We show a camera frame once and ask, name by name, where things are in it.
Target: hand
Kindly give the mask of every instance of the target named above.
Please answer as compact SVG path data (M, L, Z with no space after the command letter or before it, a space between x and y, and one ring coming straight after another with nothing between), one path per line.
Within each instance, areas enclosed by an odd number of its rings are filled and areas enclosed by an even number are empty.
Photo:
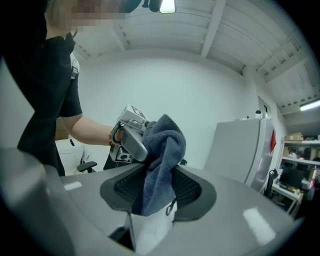
M125 133L125 130L123 128L120 128L116 131L115 135L114 135L114 139L116 142L120 143L122 138L124 137L124 133ZM111 134L112 134L112 131L111 133L109 134L109 145L110 147L114 148L115 147L115 144L112 142L111 140Z

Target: gray cloth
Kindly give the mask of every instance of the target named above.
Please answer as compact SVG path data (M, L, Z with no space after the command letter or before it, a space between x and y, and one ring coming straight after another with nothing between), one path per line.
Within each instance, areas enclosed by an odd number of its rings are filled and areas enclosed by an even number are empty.
M149 216L176 197L172 188L172 169L183 159L186 139L175 122L164 114L151 122L142 137L151 164L144 180L142 216Z

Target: refrigerator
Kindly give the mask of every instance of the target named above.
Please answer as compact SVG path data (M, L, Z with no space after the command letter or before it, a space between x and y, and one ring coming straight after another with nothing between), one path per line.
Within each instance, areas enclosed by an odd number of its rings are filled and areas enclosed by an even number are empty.
M272 160L273 131L267 114L261 118L218 123L204 170L259 192Z

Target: ceiling light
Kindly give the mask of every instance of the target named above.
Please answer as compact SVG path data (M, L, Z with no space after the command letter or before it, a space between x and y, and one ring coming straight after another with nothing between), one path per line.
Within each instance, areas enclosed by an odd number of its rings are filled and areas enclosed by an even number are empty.
M314 101L314 102L310 102L308 104L304 104L304 105L301 105L300 106L300 110L301 111L306 111L306 110L310 110L310 109L313 109L313 108L316 108L316 107L319 107L320 106L320 99Z
M176 3L175 0L163 0L160 13L162 14L173 14L176 12Z

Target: monitor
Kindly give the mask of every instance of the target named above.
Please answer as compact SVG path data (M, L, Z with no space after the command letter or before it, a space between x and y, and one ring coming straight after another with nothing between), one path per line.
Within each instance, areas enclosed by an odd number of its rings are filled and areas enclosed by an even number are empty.
M299 189L303 178L303 171L284 167L279 182Z

